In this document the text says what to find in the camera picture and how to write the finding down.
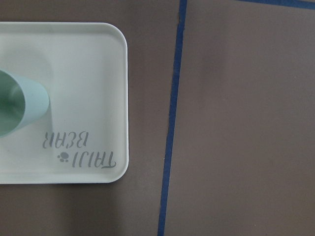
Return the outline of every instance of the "white tray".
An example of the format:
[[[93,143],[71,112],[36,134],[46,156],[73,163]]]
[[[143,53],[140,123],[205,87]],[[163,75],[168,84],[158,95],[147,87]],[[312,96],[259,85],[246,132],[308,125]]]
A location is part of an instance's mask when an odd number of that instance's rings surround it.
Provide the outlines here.
[[[0,183],[107,183],[125,173],[127,44],[116,27],[2,22],[0,68],[42,83],[51,103],[0,138]]]

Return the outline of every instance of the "table surface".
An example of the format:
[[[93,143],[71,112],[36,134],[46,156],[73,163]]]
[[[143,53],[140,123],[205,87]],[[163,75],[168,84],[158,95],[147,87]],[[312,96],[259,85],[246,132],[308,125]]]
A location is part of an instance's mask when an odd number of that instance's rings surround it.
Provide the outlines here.
[[[126,174],[0,186],[0,235],[158,230],[179,1],[3,0],[0,21],[107,22],[128,43]],[[187,5],[166,236],[312,236],[315,11]]]

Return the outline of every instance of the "cup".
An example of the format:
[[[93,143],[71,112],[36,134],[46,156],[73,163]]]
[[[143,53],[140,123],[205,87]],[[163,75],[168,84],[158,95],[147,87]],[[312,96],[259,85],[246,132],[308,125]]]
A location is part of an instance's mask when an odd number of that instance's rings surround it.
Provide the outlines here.
[[[0,137],[41,118],[48,106],[43,85],[0,69]]]

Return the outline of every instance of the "paw print logo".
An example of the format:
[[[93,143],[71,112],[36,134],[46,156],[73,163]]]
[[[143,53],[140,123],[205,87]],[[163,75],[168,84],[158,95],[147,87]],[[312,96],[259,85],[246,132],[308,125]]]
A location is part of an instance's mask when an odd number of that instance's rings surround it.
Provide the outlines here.
[[[61,162],[68,162],[69,154],[66,152],[62,152],[60,153],[60,155],[58,155],[58,158]]]

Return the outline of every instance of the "tray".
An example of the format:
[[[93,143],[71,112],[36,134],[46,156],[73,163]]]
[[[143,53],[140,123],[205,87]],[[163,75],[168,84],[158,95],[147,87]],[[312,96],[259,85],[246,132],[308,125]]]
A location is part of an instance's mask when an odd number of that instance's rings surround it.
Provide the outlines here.
[[[0,138],[0,183],[108,183],[128,166],[127,44],[106,23],[0,23],[0,68],[40,82],[40,120]]]

